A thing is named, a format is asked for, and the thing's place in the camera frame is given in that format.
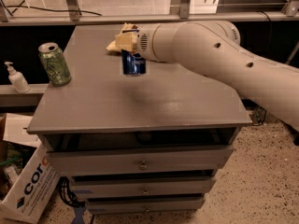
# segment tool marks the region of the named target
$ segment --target can lid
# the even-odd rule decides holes
[[[38,50],[41,53],[49,53],[55,51],[58,48],[58,45],[54,42],[44,43],[39,46]]]

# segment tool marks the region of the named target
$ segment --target white bottle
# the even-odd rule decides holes
[[[11,84],[15,87],[18,93],[25,93],[30,90],[30,86],[27,83],[27,80],[22,75],[21,72],[16,71],[15,68],[13,68],[11,65],[13,63],[11,62],[5,62],[5,65],[7,66],[7,70],[9,72],[9,80]]]

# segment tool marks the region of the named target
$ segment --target cardboard box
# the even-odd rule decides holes
[[[4,141],[36,147],[17,182],[0,203],[0,217],[37,223],[60,177],[45,159],[47,150],[41,141],[25,131],[30,120],[29,116],[15,114],[6,114],[0,120]]]

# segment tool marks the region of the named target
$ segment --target green can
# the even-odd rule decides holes
[[[42,62],[53,86],[63,86],[71,81],[63,51],[56,43],[49,42],[38,48],[39,59]]]

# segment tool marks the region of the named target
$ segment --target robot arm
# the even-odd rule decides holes
[[[137,50],[221,81],[299,131],[299,69],[254,55],[239,42],[228,21],[149,24],[139,30]]]

